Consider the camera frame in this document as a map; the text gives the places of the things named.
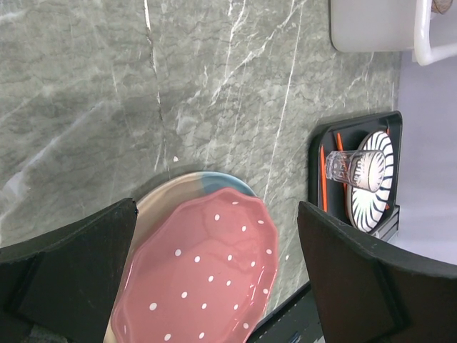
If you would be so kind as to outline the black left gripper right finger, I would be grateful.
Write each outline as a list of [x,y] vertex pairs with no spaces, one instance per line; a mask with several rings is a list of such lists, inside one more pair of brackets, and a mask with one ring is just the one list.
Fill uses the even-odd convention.
[[300,202],[301,248],[326,342],[455,342],[456,265]]

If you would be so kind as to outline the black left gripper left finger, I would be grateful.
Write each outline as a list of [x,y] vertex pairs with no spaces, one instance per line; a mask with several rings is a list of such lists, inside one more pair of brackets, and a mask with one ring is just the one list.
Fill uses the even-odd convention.
[[102,342],[137,215],[125,198],[1,248],[1,341],[22,342],[39,325],[70,342]]

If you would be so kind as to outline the light blue plate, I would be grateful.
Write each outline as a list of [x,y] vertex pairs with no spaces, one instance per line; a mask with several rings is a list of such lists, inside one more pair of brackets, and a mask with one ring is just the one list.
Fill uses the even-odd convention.
[[[139,218],[136,223],[115,305],[119,300],[121,290],[126,285],[126,275],[133,255],[140,245],[160,228],[179,205],[189,200],[212,194],[223,188],[232,188],[242,194],[256,197],[248,187],[234,177],[216,173],[194,173],[166,182],[147,194],[139,202]],[[117,342],[111,329],[111,318],[104,339],[106,342]]]

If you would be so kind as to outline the pink scalloped plate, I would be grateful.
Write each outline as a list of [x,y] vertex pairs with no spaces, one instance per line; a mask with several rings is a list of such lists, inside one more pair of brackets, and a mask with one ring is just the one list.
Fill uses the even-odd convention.
[[179,205],[135,251],[111,315],[117,342],[246,342],[278,271],[265,204],[232,188]]

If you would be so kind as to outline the orange utensil under arm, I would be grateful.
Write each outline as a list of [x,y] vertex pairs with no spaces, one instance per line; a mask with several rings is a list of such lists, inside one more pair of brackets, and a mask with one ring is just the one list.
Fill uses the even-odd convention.
[[[343,151],[343,144],[342,144],[342,138],[341,134],[339,132],[336,133],[336,145],[339,151]],[[347,192],[347,184],[343,184],[343,190],[346,193]]]

